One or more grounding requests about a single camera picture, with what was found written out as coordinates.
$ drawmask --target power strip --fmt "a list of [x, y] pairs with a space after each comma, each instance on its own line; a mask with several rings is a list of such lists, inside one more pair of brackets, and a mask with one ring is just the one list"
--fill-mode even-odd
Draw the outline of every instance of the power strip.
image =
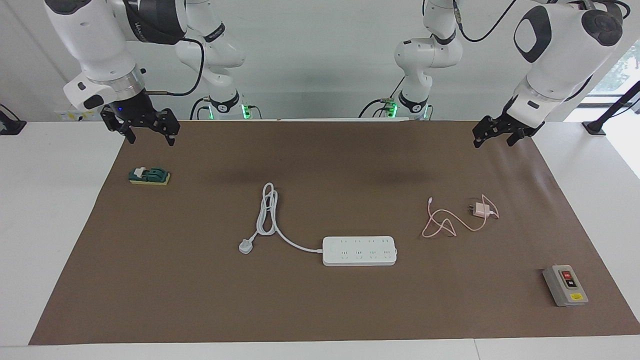
[[391, 236], [329, 236], [322, 248], [326, 266], [391, 266], [397, 259]]

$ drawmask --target table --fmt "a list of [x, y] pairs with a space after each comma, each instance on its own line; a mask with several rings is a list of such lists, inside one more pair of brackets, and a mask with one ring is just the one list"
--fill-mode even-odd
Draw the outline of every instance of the table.
[[[640, 179], [606, 138], [568, 136], [575, 127], [581, 125], [547, 124], [534, 139], [638, 317]], [[0, 358], [589, 360], [640, 354], [640, 336], [27, 347], [122, 140], [91, 122], [30, 123], [20, 136], [0, 138]]]

